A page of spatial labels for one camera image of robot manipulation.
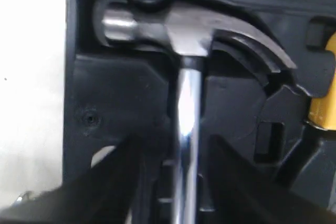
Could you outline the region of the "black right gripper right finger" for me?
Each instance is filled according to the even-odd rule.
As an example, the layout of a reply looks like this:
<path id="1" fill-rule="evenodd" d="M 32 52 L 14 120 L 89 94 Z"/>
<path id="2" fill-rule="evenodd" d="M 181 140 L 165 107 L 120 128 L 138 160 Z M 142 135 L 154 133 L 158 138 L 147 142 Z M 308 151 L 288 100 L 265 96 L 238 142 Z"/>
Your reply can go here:
<path id="1" fill-rule="evenodd" d="M 270 182 L 222 137 L 208 140 L 217 223 L 335 223 L 335 215 Z"/>

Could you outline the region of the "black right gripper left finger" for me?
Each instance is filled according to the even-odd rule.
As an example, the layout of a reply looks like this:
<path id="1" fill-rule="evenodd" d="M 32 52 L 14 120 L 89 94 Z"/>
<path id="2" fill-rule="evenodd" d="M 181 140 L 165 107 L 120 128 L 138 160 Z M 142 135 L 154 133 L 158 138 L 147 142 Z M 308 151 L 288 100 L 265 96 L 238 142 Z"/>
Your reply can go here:
<path id="1" fill-rule="evenodd" d="M 1 223 L 155 223 L 168 138 L 130 135 L 92 168 L 35 199 L 1 210 Z"/>

